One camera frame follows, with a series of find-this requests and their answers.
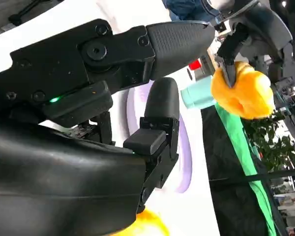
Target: blue jeans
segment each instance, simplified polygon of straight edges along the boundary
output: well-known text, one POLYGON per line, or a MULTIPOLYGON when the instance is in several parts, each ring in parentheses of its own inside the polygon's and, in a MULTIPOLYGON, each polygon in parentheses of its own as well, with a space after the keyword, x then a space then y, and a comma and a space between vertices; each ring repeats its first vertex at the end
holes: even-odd
POLYGON ((218 16, 219 11, 210 7, 206 0, 162 0, 171 11, 170 17, 175 20, 193 20, 209 22, 218 16))

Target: bolt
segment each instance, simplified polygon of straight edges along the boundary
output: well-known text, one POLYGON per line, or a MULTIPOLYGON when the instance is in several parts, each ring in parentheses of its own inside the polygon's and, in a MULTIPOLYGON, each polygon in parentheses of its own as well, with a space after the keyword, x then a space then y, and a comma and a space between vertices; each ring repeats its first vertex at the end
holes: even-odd
POLYGON ((98 26, 96 26, 95 31, 99 35, 104 36, 108 32, 108 27, 106 25, 98 25, 98 26))
POLYGON ((138 44, 141 47, 145 47, 149 44, 149 40, 145 36, 141 36, 140 38, 138 38, 138 44))
POLYGON ((107 55, 107 49, 103 44, 94 42, 88 46, 87 54, 92 60, 100 61, 107 55))
POLYGON ((37 91, 32 95, 32 99, 35 102, 42 102, 45 99, 45 94, 42 91, 37 91))
POLYGON ((10 101, 13 101, 16 99, 17 97, 17 94, 15 92, 7 92, 6 93, 6 97, 10 100, 10 101))
POLYGON ((143 204, 145 204, 147 200, 148 200, 148 189, 145 188, 143 189, 143 192, 142 192, 141 201, 143 204))

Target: green strip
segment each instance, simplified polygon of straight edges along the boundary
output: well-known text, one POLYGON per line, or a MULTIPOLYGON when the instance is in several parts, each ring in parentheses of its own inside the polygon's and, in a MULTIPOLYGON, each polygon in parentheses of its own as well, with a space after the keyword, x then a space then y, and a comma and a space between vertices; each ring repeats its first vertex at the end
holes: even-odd
MULTIPOLYGON (((230 137, 230 140, 233 144, 234 150, 245 172, 245 175, 256 175, 257 170, 250 155, 249 146, 243 132, 243 126, 240 117, 228 113, 217 103, 215 104, 215 108, 224 124, 228 136, 230 137)), ((260 181, 255 181, 249 184, 252 190, 255 192, 260 209, 265 216, 269 236, 276 236, 269 199, 267 198, 262 183, 260 181)))

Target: robotic arm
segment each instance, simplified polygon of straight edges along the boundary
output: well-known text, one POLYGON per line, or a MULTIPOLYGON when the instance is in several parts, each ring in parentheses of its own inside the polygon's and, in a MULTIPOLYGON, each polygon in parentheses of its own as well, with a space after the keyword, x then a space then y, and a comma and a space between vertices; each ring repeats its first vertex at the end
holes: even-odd
POLYGON ((178 159, 178 89, 163 77, 213 37, 202 23, 113 35, 95 20, 12 52, 0 73, 0 236, 107 235, 132 224, 178 159), (113 146, 111 95, 150 79, 140 129, 113 146), (63 134, 38 125, 46 119, 77 126, 63 134))

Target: yellow rubber duck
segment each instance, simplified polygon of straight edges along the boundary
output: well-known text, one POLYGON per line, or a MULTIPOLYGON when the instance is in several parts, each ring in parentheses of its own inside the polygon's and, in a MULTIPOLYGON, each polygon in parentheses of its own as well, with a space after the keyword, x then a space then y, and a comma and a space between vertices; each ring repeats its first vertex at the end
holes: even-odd
POLYGON ((275 109, 270 79, 245 62, 236 62, 236 83, 230 88, 222 69, 213 75, 211 94, 231 114, 245 119, 265 118, 275 109))
POLYGON ((169 236, 169 230, 155 213, 145 209, 136 221, 123 231, 111 236, 169 236))

